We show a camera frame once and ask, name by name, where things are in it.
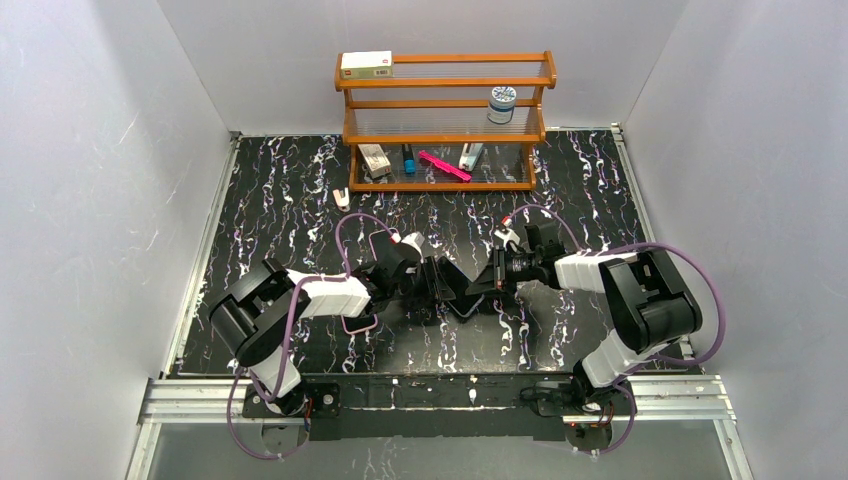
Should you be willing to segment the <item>clear magsafe phone case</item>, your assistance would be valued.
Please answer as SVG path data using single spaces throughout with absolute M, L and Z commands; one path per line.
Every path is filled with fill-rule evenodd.
M 470 318 L 477 314 L 479 307 L 484 300 L 484 295 L 465 295 L 450 301 L 448 305 L 454 315 L 458 318 L 458 322 L 466 323 Z

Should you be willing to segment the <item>pink phone case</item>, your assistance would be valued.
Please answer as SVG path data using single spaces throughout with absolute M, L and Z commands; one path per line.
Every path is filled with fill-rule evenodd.
M 376 314 L 368 314 L 357 318 L 342 317 L 341 324 L 343 331 L 347 335 L 357 335 L 374 329 L 379 324 L 379 317 Z

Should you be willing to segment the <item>dark teal smartphone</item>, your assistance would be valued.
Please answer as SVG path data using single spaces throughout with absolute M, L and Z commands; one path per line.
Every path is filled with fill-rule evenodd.
M 465 290 L 471 281 L 450 259 L 440 257 L 436 261 L 436 273 L 442 303 L 449 307 L 450 301 L 465 296 Z

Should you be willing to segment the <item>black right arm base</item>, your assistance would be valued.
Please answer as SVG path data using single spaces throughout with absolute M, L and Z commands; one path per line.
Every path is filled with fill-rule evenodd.
M 571 450 L 600 456 L 620 448 L 629 438 L 638 412 L 629 381 L 591 390 L 575 376 L 542 381 L 520 390 L 518 404 L 542 418 L 565 421 Z

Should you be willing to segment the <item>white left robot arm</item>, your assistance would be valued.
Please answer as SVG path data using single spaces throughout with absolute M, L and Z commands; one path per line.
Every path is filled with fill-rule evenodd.
M 336 275 L 305 274 L 265 260 L 213 300 L 205 319 L 259 397 L 271 402 L 300 382 L 290 354 L 299 320 L 341 317 L 362 330 L 392 302 L 409 301 L 414 308 L 447 304 L 460 299 L 468 285 L 449 259 L 390 243 L 374 260 Z

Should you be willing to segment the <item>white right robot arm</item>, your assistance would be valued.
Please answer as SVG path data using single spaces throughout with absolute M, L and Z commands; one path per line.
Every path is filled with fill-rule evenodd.
M 701 309 L 662 249 L 586 255 L 567 250 L 552 222 L 530 224 L 525 233 L 527 243 L 522 245 L 512 228 L 497 228 L 485 269 L 464 293 L 499 296 L 513 293 L 523 282 L 538 281 L 552 289 L 602 294 L 613 326 L 572 370 L 585 396 L 611 389 L 627 371 L 701 328 Z

